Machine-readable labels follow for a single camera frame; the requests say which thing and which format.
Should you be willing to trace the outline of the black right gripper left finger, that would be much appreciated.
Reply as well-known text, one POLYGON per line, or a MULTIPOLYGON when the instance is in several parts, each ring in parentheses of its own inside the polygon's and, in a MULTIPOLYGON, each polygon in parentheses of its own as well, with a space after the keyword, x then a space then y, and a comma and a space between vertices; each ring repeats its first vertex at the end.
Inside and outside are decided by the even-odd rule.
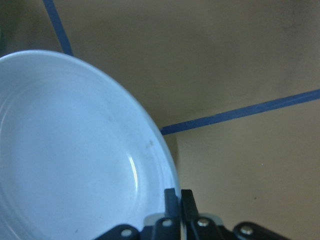
POLYGON ((164 190, 164 216, 155 222, 152 230, 152 239, 181 239, 180 207, 174 188, 164 190))

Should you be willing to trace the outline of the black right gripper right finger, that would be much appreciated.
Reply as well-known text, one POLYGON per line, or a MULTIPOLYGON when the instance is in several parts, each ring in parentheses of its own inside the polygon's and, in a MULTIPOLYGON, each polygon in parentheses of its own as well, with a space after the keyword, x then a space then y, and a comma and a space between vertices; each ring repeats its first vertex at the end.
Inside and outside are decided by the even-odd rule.
POLYGON ((210 217, 200 215, 192 190, 181 190, 182 220, 187 240, 224 240, 218 225, 210 217))

